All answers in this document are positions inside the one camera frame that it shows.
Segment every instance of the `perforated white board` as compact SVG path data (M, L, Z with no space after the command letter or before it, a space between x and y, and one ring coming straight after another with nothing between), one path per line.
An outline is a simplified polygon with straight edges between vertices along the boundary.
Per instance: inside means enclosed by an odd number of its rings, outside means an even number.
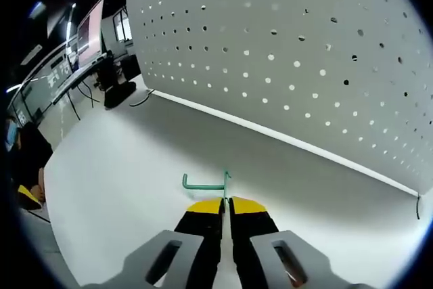
M433 46L410 0L127 0L127 8L148 87L420 193L433 186Z

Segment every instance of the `desk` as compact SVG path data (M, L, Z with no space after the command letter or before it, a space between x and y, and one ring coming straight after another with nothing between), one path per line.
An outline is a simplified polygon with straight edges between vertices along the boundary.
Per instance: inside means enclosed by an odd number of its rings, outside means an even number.
M87 75L103 60L107 57L107 53L103 53L94 60L90 61L88 64L85 64L83 67L80 67L76 71L74 71L65 81L60 85L58 90L55 92L51 103L56 104L62 97L67 93L71 88L76 87L79 83L81 83Z
M138 90L117 108L98 106L77 123L45 168L55 238L80 285L114 277L190 204L221 195L183 189L184 173L216 185L227 169L229 196L264 204L280 230L326 254L352 283L387 286L425 234L429 220L416 219L413 196L156 95L130 108L145 95L141 76L135 82ZM228 224L223 229L214 288L240 288Z

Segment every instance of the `computer monitor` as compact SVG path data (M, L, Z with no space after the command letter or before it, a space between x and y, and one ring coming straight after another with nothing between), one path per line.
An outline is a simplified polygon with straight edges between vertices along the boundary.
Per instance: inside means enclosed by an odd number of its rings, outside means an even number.
M78 65L85 66L102 53L101 19L104 0L99 0L78 26Z

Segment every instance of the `white surface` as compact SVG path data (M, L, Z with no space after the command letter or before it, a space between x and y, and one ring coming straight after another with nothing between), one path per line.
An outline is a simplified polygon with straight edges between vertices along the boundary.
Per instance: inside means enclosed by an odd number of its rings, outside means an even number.
M384 288L425 234L431 210L418 221L416 199L405 192L157 96L128 107L143 96L141 82L116 109L93 109L46 166L53 231L80 285L114 277L128 254L173 229L190 204L219 194L184 190L184 173L220 184L228 169L230 196L264 204L280 230L326 254L350 282ZM227 232L214 288L240 288Z

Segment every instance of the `black cable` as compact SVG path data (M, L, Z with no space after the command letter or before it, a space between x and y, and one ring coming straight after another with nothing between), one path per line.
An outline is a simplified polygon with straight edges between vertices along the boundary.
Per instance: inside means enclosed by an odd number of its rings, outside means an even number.
M68 99L69 99L70 105L72 106L72 109L73 109L74 112L75 112L76 118L78 119L78 121L81 121L80 116L78 115L78 113L77 113L76 110L75 110L75 105L74 105L74 103L72 102L72 100L70 99L69 91L67 91L66 94L68 95Z
M135 103L135 104L129 104L130 107L134 108L135 106L141 105L142 103L146 102L149 99L150 94L152 94L155 91L155 89L152 89L149 93L147 93L147 96L142 101Z
M421 196L419 196L418 194L418 199L417 199L417 218L419 220L419 199L421 199Z
M31 215L34 215L35 217L38 217L38 218L40 218L40 219L42 219L42 220L48 222L48 223L51 223L48 219L45 219L44 217L41 217L41 216L37 215L36 213L32 213L32 212L29 211L29 210L27 210L27 212L30 213Z
M78 90L80 91L80 93L82 93L82 95L84 97L90 98L90 102L92 103L92 108L93 108L93 98L91 98L91 97L87 96L86 94L84 94L83 91L80 88L80 85L77 85L76 88L78 88Z
M101 102L98 101L97 99L94 99L94 98L93 98L92 90L90 89L90 87L87 86L87 84L86 84L85 82L83 82L83 84L84 84L84 85L85 85L85 86L90 90L90 96L86 95L86 94L81 90L81 88L80 88L79 85L77 85L76 88L78 88L78 90L80 91L80 93L82 93L82 95L83 95L84 97L87 97L88 99L91 99L91 101L92 101L92 107L93 107L93 102L101 103Z

